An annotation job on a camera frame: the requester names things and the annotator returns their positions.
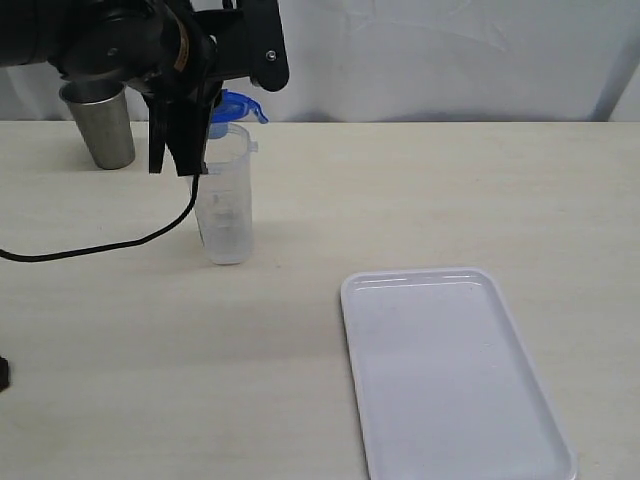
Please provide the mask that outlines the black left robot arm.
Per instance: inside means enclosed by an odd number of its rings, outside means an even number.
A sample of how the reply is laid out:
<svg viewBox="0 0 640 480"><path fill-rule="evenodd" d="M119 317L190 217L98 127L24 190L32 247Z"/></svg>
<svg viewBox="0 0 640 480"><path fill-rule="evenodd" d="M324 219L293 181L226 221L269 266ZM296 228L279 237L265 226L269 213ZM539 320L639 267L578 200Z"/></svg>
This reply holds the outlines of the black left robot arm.
<svg viewBox="0 0 640 480"><path fill-rule="evenodd" d="M74 82L111 81L149 110L149 170L171 154L180 176L205 172L214 40L188 1L4 1L1 64L49 63Z"/></svg>

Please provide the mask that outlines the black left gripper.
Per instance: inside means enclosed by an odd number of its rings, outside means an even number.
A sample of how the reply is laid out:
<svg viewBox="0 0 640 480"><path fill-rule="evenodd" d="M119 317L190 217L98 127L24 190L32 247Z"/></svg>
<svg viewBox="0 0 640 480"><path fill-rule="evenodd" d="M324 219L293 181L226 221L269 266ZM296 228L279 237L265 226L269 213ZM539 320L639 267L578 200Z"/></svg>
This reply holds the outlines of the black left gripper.
<svg viewBox="0 0 640 480"><path fill-rule="evenodd" d="M149 173L160 174L167 147L178 176L205 171L211 104L196 104L215 41L186 9L156 9L133 40L124 83L149 97ZM169 99L177 100L169 104Z"/></svg>

